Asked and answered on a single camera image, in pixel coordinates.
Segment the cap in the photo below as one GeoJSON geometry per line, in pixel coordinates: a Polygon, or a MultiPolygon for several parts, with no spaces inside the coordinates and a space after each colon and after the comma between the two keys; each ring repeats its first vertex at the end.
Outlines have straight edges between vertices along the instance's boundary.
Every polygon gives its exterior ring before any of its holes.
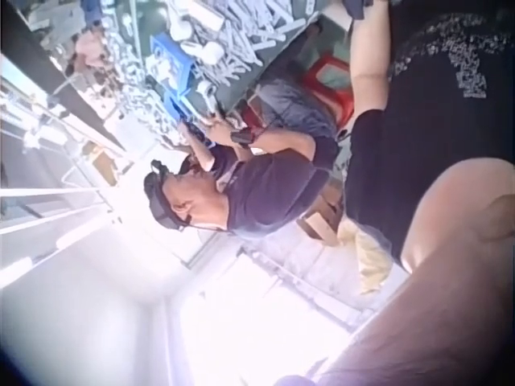
{"type": "Polygon", "coordinates": [[[188,216],[186,220],[181,219],[171,209],[167,197],[163,193],[163,184],[171,172],[160,161],[154,160],[150,165],[157,170],[146,175],[143,184],[146,197],[149,199],[150,212],[154,219],[167,229],[181,230],[187,227],[191,221],[188,216]]]}

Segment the dark t-shirt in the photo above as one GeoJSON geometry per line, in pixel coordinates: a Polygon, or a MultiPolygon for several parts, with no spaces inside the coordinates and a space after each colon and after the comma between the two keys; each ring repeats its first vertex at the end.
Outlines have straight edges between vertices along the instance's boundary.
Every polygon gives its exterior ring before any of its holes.
{"type": "Polygon", "coordinates": [[[230,232],[246,238],[267,235],[299,218],[313,204],[339,152],[332,138],[315,141],[313,162],[294,150],[283,150],[241,164],[225,189],[230,232]]]}
{"type": "Polygon", "coordinates": [[[513,93],[513,37],[478,16],[435,21],[399,51],[385,111],[356,119],[347,215],[399,262],[418,203],[447,168],[514,162],[513,93]]]}
{"type": "Polygon", "coordinates": [[[215,158],[215,163],[209,172],[215,179],[220,179],[237,161],[236,153],[232,147],[222,145],[215,145],[209,151],[215,158]]]}

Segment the hand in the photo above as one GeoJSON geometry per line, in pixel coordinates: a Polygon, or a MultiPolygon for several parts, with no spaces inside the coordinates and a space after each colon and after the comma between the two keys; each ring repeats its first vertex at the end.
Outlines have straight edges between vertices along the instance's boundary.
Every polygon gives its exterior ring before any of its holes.
{"type": "Polygon", "coordinates": [[[179,132],[180,135],[182,135],[183,137],[185,137],[187,139],[187,137],[189,136],[190,134],[190,130],[189,128],[187,127],[187,125],[180,121],[179,124],[177,125],[177,131],[179,132]]]}
{"type": "Polygon", "coordinates": [[[231,132],[234,128],[220,113],[215,113],[213,117],[206,117],[203,122],[199,123],[199,126],[211,141],[223,146],[235,145],[231,140],[231,132]]]}

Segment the person in black shirt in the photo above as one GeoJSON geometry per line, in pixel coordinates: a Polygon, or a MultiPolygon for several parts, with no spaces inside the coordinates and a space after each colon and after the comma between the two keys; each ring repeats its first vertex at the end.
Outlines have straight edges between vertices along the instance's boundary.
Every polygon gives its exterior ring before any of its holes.
{"type": "MultiPolygon", "coordinates": [[[[294,49],[302,47],[316,28],[296,40],[294,49]]],[[[177,224],[191,225],[260,237],[298,219],[313,204],[339,153],[337,128],[325,106],[294,76],[288,76],[289,59],[282,55],[270,66],[257,90],[265,104],[266,127],[249,145],[265,154],[253,156],[248,148],[233,142],[234,128],[217,114],[207,119],[203,128],[217,144],[216,150],[204,147],[195,151],[201,168],[186,165],[186,173],[147,175],[145,192],[161,225],[174,229],[177,224]],[[231,167],[226,157],[219,159],[213,154],[218,150],[227,154],[227,148],[245,161],[231,167]],[[220,189],[216,180],[220,171],[227,174],[227,169],[229,181],[220,189]]]]}
{"type": "MultiPolygon", "coordinates": [[[[420,3],[435,15],[437,5],[480,10],[487,2],[420,3]]],[[[388,2],[374,2],[354,22],[345,207],[411,271],[418,253],[513,191],[515,40],[482,14],[443,12],[395,47],[390,65],[389,36],[388,2]],[[408,233],[417,211],[423,226],[408,233]]]]}
{"type": "MultiPolygon", "coordinates": [[[[232,126],[220,116],[209,119],[208,137],[239,148],[232,126]]],[[[223,192],[205,170],[169,174],[160,189],[175,216],[202,228],[259,237],[297,219],[315,201],[339,152],[334,132],[313,137],[291,129],[269,128],[253,146],[266,154],[240,163],[223,192]]]]}

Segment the skin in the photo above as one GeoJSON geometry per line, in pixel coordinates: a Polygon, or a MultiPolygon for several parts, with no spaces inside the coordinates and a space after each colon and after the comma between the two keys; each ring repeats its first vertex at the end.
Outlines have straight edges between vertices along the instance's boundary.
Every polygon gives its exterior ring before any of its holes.
{"type": "Polygon", "coordinates": [[[163,193],[171,209],[182,219],[192,218],[192,225],[227,229],[229,200],[216,188],[215,179],[198,168],[185,175],[169,175],[163,193]]]}

